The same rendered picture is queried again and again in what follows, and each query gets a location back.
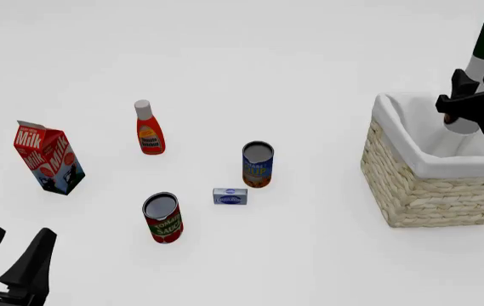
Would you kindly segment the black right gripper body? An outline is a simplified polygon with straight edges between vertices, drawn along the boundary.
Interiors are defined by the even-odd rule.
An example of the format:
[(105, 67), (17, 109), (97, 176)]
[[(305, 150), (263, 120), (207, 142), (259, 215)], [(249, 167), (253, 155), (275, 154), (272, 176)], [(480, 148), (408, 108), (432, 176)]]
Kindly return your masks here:
[(447, 125), (453, 124), (458, 119), (484, 124), (484, 92), (459, 99), (440, 95), (436, 101), (436, 109), (444, 114), (443, 121)]

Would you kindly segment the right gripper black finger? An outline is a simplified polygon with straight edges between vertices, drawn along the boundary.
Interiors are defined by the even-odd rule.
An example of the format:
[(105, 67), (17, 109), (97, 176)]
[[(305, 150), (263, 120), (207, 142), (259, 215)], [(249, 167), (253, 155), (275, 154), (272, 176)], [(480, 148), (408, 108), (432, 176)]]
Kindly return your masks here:
[(456, 69), (451, 78), (452, 96), (471, 96), (476, 93), (480, 83), (474, 81), (462, 69)]

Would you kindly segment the white cloth basket liner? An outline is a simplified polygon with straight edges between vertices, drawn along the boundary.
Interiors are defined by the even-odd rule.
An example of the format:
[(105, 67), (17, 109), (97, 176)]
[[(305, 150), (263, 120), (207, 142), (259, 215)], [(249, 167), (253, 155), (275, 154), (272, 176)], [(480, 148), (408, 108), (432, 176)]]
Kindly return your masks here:
[(443, 124), (432, 93), (381, 93), (373, 119), (380, 124), (394, 156), (422, 179), (484, 178), (482, 132), (457, 134)]

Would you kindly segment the woven wicker basket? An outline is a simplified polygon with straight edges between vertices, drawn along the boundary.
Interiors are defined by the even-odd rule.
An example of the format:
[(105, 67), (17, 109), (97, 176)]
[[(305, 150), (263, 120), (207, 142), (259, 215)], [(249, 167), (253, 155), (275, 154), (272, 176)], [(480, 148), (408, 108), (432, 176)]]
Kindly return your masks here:
[(484, 178), (417, 178), (384, 140), (382, 127), (370, 121), (361, 169), (390, 227), (484, 224)]

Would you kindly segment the red and white milk carton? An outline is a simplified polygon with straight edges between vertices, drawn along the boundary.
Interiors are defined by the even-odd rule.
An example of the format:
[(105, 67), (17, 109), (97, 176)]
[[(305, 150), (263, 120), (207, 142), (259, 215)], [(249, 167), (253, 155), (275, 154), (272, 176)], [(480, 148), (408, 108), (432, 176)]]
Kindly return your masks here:
[(43, 190), (69, 195), (85, 177), (65, 133), (40, 124), (19, 121), (14, 148)]

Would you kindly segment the red and green tomato sauce can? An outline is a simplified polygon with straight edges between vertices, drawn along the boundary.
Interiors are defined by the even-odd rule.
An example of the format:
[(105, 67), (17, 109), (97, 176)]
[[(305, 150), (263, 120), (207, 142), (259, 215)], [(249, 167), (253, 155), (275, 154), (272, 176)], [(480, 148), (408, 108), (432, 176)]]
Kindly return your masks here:
[(142, 213), (151, 236), (159, 244), (170, 244), (184, 231), (177, 197), (168, 192), (151, 195), (144, 202)]

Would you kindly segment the red ketchup bottle, white cap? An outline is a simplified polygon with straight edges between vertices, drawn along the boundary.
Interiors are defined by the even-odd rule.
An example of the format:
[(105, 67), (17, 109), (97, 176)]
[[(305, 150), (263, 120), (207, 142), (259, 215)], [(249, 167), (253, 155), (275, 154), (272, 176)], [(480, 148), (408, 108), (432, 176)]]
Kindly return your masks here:
[(145, 99), (134, 103), (137, 115), (137, 134), (142, 152), (146, 155), (161, 155), (166, 150), (165, 138), (151, 104)]

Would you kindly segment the small blue-grey cream cheese box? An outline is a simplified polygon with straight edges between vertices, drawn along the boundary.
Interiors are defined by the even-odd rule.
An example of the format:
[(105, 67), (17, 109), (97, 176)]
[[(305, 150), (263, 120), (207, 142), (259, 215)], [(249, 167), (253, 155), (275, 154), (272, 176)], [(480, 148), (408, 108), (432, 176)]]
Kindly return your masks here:
[(248, 203), (248, 190), (238, 188), (214, 188), (213, 199), (215, 205), (239, 205)]

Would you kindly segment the blue and yellow soup can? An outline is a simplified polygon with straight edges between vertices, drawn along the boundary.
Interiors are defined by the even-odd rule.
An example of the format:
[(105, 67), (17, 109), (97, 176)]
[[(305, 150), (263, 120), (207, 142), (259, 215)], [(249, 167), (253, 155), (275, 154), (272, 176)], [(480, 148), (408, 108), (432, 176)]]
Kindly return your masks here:
[(251, 188), (264, 188), (271, 182), (274, 150), (262, 141), (242, 148), (242, 180)]

